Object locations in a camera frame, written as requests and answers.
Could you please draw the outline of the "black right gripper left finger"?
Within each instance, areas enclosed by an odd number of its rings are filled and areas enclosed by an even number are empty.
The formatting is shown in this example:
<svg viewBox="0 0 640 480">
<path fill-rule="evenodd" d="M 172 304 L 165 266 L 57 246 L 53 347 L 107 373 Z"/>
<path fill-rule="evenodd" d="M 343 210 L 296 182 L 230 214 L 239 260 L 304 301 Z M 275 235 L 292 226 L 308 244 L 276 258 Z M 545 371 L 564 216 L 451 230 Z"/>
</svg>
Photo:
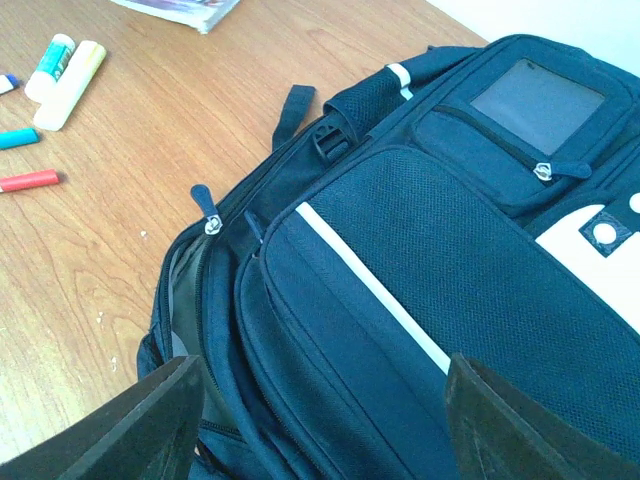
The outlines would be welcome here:
<svg viewBox="0 0 640 480">
<path fill-rule="evenodd" d="M 202 361 L 176 357 L 1 465 L 3 479 L 186 479 L 204 404 Z"/>
</svg>

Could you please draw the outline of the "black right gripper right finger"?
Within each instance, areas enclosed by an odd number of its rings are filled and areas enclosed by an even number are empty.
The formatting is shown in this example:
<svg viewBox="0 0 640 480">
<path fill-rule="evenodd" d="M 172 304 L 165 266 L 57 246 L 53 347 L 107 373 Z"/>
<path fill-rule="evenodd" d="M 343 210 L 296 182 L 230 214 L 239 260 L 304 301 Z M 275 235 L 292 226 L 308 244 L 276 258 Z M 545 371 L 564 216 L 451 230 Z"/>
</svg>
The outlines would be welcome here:
<svg viewBox="0 0 640 480">
<path fill-rule="evenodd" d="M 462 479 L 637 479 L 639 465 L 480 362 L 451 358 L 445 403 Z"/>
</svg>

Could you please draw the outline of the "navy blue backpack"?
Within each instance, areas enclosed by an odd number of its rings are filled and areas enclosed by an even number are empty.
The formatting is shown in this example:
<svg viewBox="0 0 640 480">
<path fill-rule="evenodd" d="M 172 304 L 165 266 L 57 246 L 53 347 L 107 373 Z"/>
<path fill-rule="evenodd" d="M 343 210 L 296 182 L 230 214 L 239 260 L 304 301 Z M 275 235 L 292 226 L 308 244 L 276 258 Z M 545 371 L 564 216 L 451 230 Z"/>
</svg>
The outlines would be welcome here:
<svg viewBox="0 0 640 480">
<path fill-rule="evenodd" d="M 431 47 L 169 248 L 140 377 L 199 356 L 191 479 L 457 479 L 463 360 L 578 474 L 639 475 L 639 80 L 531 35 Z"/>
</svg>

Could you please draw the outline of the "pink illustrated book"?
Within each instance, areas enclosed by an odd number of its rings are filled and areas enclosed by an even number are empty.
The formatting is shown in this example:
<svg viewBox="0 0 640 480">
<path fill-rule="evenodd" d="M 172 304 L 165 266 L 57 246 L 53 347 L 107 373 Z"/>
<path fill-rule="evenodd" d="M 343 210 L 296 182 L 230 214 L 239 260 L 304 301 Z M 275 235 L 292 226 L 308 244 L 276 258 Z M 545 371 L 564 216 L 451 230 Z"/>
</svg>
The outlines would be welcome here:
<svg viewBox="0 0 640 480">
<path fill-rule="evenodd" d="M 112 2 L 140 13 L 189 26 L 201 34 L 208 34 L 239 3 L 239 0 L 112 0 Z"/>
</svg>

